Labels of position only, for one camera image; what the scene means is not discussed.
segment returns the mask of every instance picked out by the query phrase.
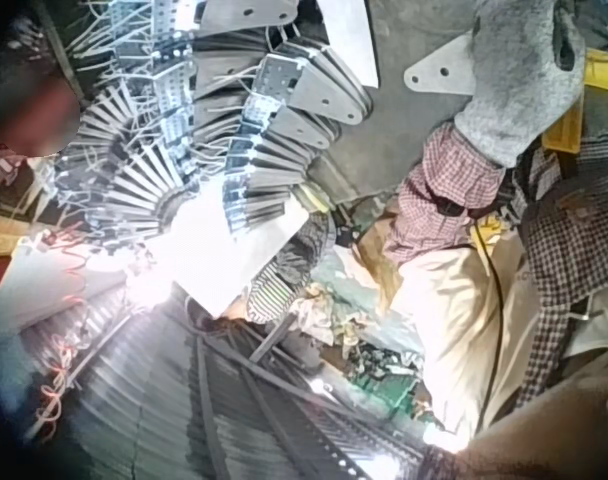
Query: metal bar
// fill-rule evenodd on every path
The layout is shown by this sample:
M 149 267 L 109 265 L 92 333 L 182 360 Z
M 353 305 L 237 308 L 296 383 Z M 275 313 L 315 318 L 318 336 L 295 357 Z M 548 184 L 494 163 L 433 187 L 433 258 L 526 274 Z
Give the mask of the metal bar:
M 253 330 L 251 327 L 249 327 L 246 324 L 246 322 L 242 322 L 242 323 L 240 323 L 240 325 L 244 329 L 245 333 L 247 333 L 251 337 L 255 338 L 260 343 L 265 340 L 266 337 L 263 337 L 262 335 L 260 335 L 259 333 L 257 333 L 255 330 Z M 291 365 L 293 365 L 293 366 L 295 366 L 295 367 L 297 367 L 299 369 L 306 370 L 306 365 L 304 363 L 302 363 L 299 360 L 297 360 L 296 358 L 292 357 L 285 350 L 283 350 L 282 348 L 280 348 L 278 346 L 273 347 L 273 349 L 271 350 L 271 353 L 274 353 L 274 354 L 278 355 L 283 360 L 286 360 Z
M 230 480 L 231 475 L 226 466 L 226 454 L 217 435 L 217 425 L 213 415 L 213 404 L 208 386 L 208 372 L 206 371 L 206 355 L 202 337 L 195 339 L 197 348 L 197 365 L 200 384 L 200 401 L 202 405 L 202 421 L 206 433 L 206 444 L 211 454 L 215 477 L 217 480 Z
M 280 369 L 281 369 L 281 371 L 284 374 L 286 374 L 286 376 L 288 378 L 291 379 L 291 381 L 293 382 L 293 384 L 297 385 L 298 383 L 303 383 L 304 382 L 303 378 L 296 377 L 287 368 L 280 367 Z M 343 403 L 340 402 L 338 399 L 336 399 L 335 396 L 332 393 L 329 393 L 329 395 L 335 401 L 337 401 L 338 403 L 340 403 L 340 405 L 343 405 Z M 337 417 L 332 412 L 330 412 L 330 411 L 328 411 L 328 410 L 325 409 L 324 413 L 329 418 L 331 418 L 334 422 L 336 422 L 336 423 L 339 422 L 339 420 L 337 419 Z M 343 417 L 343 418 L 351 426 L 353 426 L 354 428 L 356 428 L 357 430 L 359 430 L 362 434 L 368 435 L 370 438 L 372 438 L 373 440 L 375 440 L 379 445 L 389 444 L 393 448 L 396 448 L 398 450 L 398 452 L 400 452 L 400 453 L 404 452 L 404 454 L 411 455 L 415 459 L 421 459 L 422 458 L 422 454 L 418 450 L 416 450 L 413 447 L 410 447 L 410 446 L 402 443 L 401 441 L 399 441 L 394 436 L 390 435 L 385 430 L 382 430 L 380 427 L 378 427 L 378 426 L 370 426 L 370 429 L 369 429 L 369 428 L 366 428 L 364 425 L 362 425 L 359 421 L 356 421 L 356 420 L 354 420 L 352 418 L 348 418 L 348 417 Z
M 223 357 L 226 357 L 235 363 L 239 363 L 246 369 L 250 370 L 251 373 L 253 373 L 253 375 L 260 377 L 263 380 L 266 380 L 267 382 L 275 385 L 278 388 L 281 388 L 282 390 L 286 390 L 290 394 L 295 395 L 296 397 L 299 397 L 302 400 L 306 400 L 307 402 L 313 403 L 313 404 L 317 405 L 318 407 L 328 408 L 329 410 L 339 413 L 340 415 L 358 419 L 358 420 L 366 423 L 367 425 L 369 425 L 369 424 L 375 425 L 378 423 L 378 421 L 375 419 L 366 418 L 364 413 L 356 413 L 356 412 L 353 412 L 346 408 L 342 408 L 339 405 L 335 405 L 331 402 L 323 400 L 322 398 L 320 398 L 319 396 L 317 396 L 313 393 L 304 391 L 301 388 L 290 384 L 286 380 L 283 380 L 280 377 L 278 377 L 277 375 L 263 369 L 256 363 L 251 362 L 248 358 L 244 357 L 244 355 L 233 350 L 231 347 L 226 345 L 221 340 L 215 340 L 215 339 L 209 338 L 208 336 L 204 336 L 203 332 L 200 332 L 199 330 L 196 330 L 196 329 L 190 327 L 189 325 L 184 325 L 184 327 L 189 329 L 195 335 L 201 336 L 204 340 L 204 343 L 206 343 L 206 345 L 208 345 L 210 348 L 212 348 L 217 354 L 219 354 Z
M 80 105 L 86 108 L 89 102 L 84 98 L 84 91 L 82 90 L 80 83 L 77 81 L 75 72 L 68 61 L 66 50 L 64 49 L 64 45 L 62 45 L 62 40 L 57 33 L 55 24 L 51 18 L 51 14 L 48 13 L 48 9 L 42 0 L 31 0 L 31 6 L 39 18 L 42 27 L 44 27 L 46 37 L 51 44 L 51 48 L 53 49 L 53 53 L 55 54 L 55 58 L 57 59 L 60 68 L 62 69 L 64 77 L 66 77 L 66 80 L 68 80 L 68 84 L 71 86 L 71 89 L 75 93 Z
M 239 352 L 237 342 L 235 341 L 235 337 L 233 336 L 231 330 L 229 329 L 227 333 L 231 345 L 233 346 L 233 348 L 235 348 L 235 350 Z M 246 369 L 243 368 L 240 369 L 240 372 L 242 374 L 242 377 L 244 378 L 244 381 L 246 382 L 246 385 L 248 386 L 248 389 L 251 392 L 251 395 L 257 402 L 257 405 L 260 407 L 260 410 L 266 417 L 266 420 L 268 420 L 268 423 L 271 426 L 273 433 L 281 442 L 281 445 L 282 447 L 284 447 L 284 450 L 286 450 L 287 455 L 295 464 L 295 467 L 300 471 L 304 478 L 311 480 L 316 480 L 320 478 L 319 472 L 317 472 L 315 467 L 309 461 L 302 458 L 302 456 L 299 454 L 297 447 L 289 438 L 288 433 L 286 433 L 286 430 L 284 430 L 279 420 L 273 414 L 273 411 L 266 402 L 266 399 L 262 395 L 262 392 L 255 383 L 255 379 L 253 378 L 253 376 L 248 373 Z
M 293 325 L 297 317 L 295 315 L 286 314 L 286 317 L 279 323 L 277 327 L 269 332 L 260 346 L 249 357 L 253 363 L 258 363 L 264 355 L 266 355 L 280 340 L 284 338 L 289 327 Z

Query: shirt cuff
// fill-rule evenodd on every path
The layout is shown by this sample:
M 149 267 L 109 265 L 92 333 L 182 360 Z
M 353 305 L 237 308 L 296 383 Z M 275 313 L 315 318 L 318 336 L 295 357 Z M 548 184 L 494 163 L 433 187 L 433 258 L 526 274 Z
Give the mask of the shirt cuff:
M 435 195 L 466 209 L 490 205 L 506 172 L 478 152 L 453 123 L 433 133 L 424 148 L 422 168 Z

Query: metal plate with holes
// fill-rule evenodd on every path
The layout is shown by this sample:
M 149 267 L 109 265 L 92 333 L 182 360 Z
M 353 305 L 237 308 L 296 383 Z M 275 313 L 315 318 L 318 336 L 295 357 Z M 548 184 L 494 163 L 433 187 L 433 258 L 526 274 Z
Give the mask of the metal plate with holes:
M 208 1 L 198 35 L 247 28 L 286 25 L 297 17 L 298 0 L 217 0 Z
M 364 116 L 368 115 L 368 107 L 362 98 L 361 92 L 331 63 L 331 61 L 317 48 L 303 46 L 293 42 L 284 42 L 277 51 L 292 58 L 306 58 L 318 67 L 326 76 L 340 86 L 362 109 Z
M 364 119 L 357 101 L 303 58 L 267 55 L 253 82 L 253 91 L 339 122 L 356 125 Z
M 415 92 L 473 95 L 475 76 L 469 31 L 424 57 L 404 72 L 404 84 Z
M 331 139 L 324 130 L 288 107 L 280 108 L 269 131 L 322 150 L 331 146 Z
M 238 78 L 231 75 L 258 65 L 263 57 L 263 52 L 244 50 L 194 53 L 193 58 L 198 66 L 194 98 L 205 97 L 220 88 L 236 83 Z

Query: hand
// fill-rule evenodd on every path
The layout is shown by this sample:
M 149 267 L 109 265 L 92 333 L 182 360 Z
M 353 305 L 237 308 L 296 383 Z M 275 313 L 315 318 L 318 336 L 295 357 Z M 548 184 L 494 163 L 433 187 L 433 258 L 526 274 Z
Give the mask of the hand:
M 489 160 L 514 167 L 579 97 L 584 39 L 555 0 L 486 0 L 472 48 L 475 94 L 455 126 Z

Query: plaid shirt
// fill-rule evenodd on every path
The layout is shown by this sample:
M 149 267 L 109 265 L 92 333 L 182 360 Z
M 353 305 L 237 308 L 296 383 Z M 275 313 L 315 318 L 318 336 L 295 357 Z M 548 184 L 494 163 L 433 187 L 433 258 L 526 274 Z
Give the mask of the plaid shirt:
M 401 185 L 400 214 L 385 245 L 397 265 L 422 253 L 468 243 L 466 209 L 484 208 L 495 199 L 506 172 L 486 160 L 455 129 L 439 127 L 424 145 L 424 159 Z M 457 216 L 438 211 L 435 198 L 464 207 Z
M 589 305 L 593 294 L 608 286 L 608 134 L 584 139 L 577 165 L 578 176 L 563 180 L 557 157 L 538 149 L 512 177 L 516 191 L 507 216 L 520 229 L 542 304 L 518 408 L 555 382 L 575 331 L 571 311 Z M 423 162 L 401 186 L 400 215 L 386 245 L 389 256 L 400 264 L 466 243 L 466 210 L 490 205 L 504 173 L 452 124 L 440 127 L 426 142 Z M 435 196 L 465 210 L 444 216 Z M 464 470 L 457 457 L 430 447 L 420 478 L 455 479 Z

